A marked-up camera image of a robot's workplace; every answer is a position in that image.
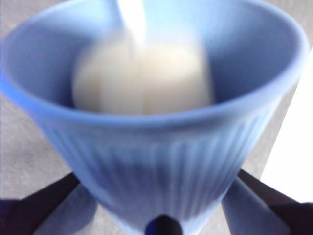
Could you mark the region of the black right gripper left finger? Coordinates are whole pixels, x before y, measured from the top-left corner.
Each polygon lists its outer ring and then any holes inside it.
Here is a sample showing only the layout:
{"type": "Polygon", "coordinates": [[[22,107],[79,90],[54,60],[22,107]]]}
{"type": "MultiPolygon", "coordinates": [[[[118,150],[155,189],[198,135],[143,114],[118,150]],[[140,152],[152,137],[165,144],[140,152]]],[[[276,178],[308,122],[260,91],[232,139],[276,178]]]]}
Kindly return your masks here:
{"type": "Polygon", "coordinates": [[[0,233],[31,235],[78,186],[73,173],[23,199],[1,199],[0,233]]]}

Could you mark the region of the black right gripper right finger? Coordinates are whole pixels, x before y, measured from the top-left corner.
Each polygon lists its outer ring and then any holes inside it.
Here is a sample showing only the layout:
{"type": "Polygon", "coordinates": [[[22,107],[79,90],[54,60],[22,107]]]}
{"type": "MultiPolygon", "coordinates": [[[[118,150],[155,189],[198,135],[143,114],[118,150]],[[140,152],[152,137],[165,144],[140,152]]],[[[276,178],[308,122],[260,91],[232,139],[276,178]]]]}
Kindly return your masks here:
{"type": "Polygon", "coordinates": [[[244,170],[238,177],[266,206],[290,228],[292,235],[313,233],[313,204],[299,203],[274,188],[262,183],[244,170]]]}

